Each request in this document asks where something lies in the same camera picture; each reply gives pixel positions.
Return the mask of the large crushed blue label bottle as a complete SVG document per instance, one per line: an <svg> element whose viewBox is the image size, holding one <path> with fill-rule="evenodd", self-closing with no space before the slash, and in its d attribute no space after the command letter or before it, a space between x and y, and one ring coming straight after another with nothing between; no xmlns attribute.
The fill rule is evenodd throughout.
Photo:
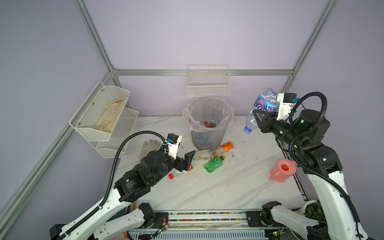
<svg viewBox="0 0 384 240"><path fill-rule="evenodd" d="M246 123L244 132L250 134L253 130L258 128L257 121L253 115L253 110L259 110L264 112L274 112L279 104L277 102L278 93L272 88L264 90L254 101L246 117Z"/></svg>

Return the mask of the round red cap bottle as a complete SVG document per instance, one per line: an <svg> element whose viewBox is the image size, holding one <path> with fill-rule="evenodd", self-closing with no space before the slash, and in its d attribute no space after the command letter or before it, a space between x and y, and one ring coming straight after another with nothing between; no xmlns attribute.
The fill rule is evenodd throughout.
<svg viewBox="0 0 384 240"><path fill-rule="evenodd" d="M218 120L217 119L210 119L208 121L203 121L203 125L206 128L216 128L218 125Z"/></svg>

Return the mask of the red label clear bottle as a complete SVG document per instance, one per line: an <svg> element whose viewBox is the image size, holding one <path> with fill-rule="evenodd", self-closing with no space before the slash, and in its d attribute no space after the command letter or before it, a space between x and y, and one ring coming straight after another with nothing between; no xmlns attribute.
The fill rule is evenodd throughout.
<svg viewBox="0 0 384 240"><path fill-rule="evenodd" d="M186 174L186 173L188 173L188 172L190 172L191 170L193 170L193 165L191 165L190 166L190 168L188 169L188 170L183 170L183 171L178 171L178 170L176 170L176 169L174 169L174 170L172 170L169 174L168 174L168 177L169 177L169 179L174 179L174 178L176 178L176 177L181 177L182 175L184 175L184 174Z"/></svg>

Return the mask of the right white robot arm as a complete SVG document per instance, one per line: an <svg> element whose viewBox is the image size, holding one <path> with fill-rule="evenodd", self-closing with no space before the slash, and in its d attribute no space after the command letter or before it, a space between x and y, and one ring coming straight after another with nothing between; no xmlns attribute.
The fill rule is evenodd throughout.
<svg viewBox="0 0 384 240"><path fill-rule="evenodd" d="M272 201L262 206L261 223L281 224L304 240L368 240L358 212L345 187L343 167L334 149L322 139L330 127L325 114L328 101L324 94L311 92L298 99L283 93L278 112L253 110L262 133L272 133L284 151L308 176L325 214L316 221Z"/></svg>

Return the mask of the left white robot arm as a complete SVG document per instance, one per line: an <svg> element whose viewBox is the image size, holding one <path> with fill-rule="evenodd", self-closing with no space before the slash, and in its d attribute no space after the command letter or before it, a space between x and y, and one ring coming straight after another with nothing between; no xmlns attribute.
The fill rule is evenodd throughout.
<svg viewBox="0 0 384 240"><path fill-rule="evenodd" d="M140 163L115 180L120 153L134 137L154 135L161 139L156 149L143 155ZM140 131L123 140L115 155L104 197L77 219L57 224L50 229L52 240L111 240L123 232L153 225L156 213L149 203L142 203L131 213L117 217L117 213L148 194L151 188L167 177L172 170L186 172L191 167L195 151L178 157L182 136L168 134L166 138L153 131Z"/></svg>

